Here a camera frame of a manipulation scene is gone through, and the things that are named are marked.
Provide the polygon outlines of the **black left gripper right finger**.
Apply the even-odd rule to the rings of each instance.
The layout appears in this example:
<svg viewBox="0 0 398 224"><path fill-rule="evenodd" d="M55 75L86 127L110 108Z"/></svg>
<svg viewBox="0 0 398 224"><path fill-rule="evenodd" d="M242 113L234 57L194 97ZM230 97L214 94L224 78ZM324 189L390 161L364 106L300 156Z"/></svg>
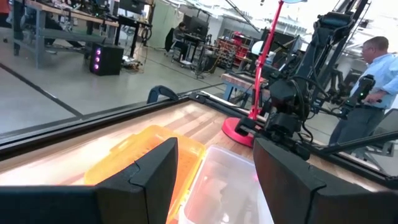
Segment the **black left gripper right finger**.
<svg viewBox="0 0 398 224"><path fill-rule="evenodd" d="M253 156L274 223L397 223L393 191L366 190L265 139L255 139Z"/></svg>

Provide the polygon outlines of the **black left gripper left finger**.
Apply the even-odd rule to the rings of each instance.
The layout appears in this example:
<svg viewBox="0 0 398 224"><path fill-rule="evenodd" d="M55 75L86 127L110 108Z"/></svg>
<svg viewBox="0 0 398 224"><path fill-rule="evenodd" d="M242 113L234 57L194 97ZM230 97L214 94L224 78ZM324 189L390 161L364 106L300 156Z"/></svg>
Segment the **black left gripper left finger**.
<svg viewBox="0 0 398 224"><path fill-rule="evenodd" d="M168 138L95 185L1 187L1 223L165 223L177 177Z"/></svg>

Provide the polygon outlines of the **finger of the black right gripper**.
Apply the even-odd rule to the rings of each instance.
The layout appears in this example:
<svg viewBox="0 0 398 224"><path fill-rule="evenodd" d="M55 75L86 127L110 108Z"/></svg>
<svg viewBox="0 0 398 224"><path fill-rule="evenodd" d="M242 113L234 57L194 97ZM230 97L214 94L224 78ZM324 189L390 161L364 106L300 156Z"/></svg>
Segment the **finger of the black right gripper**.
<svg viewBox="0 0 398 224"><path fill-rule="evenodd" d="M256 120L243 117L238 120L235 132L242 136L247 136L248 134L254 136L264 135L264 125Z"/></svg>
<svg viewBox="0 0 398 224"><path fill-rule="evenodd" d="M310 146L304 143L296 143L292 148L292 152L305 161L309 160L311 156Z"/></svg>

